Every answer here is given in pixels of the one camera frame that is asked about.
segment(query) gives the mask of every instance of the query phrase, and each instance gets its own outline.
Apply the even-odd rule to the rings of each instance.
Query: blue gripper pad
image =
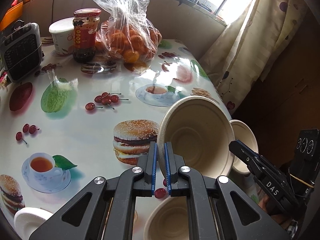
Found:
[[[168,195],[171,195],[171,173],[169,165],[169,154],[167,143],[164,144],[164,160],[165,160],[165,180],[167,182]]]
[[[158,158],[158,150],[157,150],[157,144],[155,143],[155,148],[153,152],[153,162],[152,162],[152,177],[151,177],[152,195],[155,194],[155,189],[156,189],[157,158]]]

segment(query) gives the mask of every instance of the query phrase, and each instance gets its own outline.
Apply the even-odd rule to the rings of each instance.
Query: red jar lid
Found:
[[[86,18],[86,17],[95,17],[101,14],[100,9],[96,8],[87,8],[87,9],[80,9],[76,10],[73,15],[74,17]]]

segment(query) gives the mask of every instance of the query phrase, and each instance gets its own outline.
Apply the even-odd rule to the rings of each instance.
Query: clear plastic bag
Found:
[[[110,13],[97,32],[96,47],[126,63],[153,59],[162,40],[146,17],[149,0],[93,0]]]

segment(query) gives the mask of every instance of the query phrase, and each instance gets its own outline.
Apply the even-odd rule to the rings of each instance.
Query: glass jar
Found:
[[[100,9],[88,8],[77,10],[73,14],[73,58],[77,62],[90,61],[96,53],[95,41],[100,13]]]

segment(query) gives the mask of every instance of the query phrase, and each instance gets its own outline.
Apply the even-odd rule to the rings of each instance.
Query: tea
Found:
[[[34,158],[31,161],[30,166],[37,172],[45,172],[53,168],[52,163],[44,157]]]
[[[165,88],[158,87],[158,86],[147,87],[146,91],[155,95],[161,95],[167,92]]]

